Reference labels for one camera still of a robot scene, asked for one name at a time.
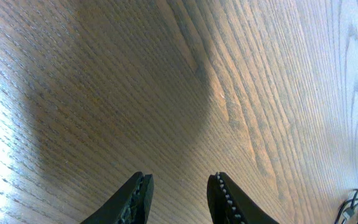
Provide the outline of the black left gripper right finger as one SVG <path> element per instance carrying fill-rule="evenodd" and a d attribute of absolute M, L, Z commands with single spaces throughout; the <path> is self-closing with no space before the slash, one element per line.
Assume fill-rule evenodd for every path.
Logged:
<path fill-rule="evenodd" d="M 207 201 L 214 224 L 278 224 L 225 172 L 209 176 Z"/>

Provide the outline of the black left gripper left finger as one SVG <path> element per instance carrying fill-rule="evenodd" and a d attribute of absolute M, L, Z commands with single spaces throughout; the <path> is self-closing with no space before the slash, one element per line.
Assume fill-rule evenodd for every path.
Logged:
<path fill-rule="evenodd" d="M 136 172 L 81 224 L 146 224 L 153 194 L 153 175 Z"/>

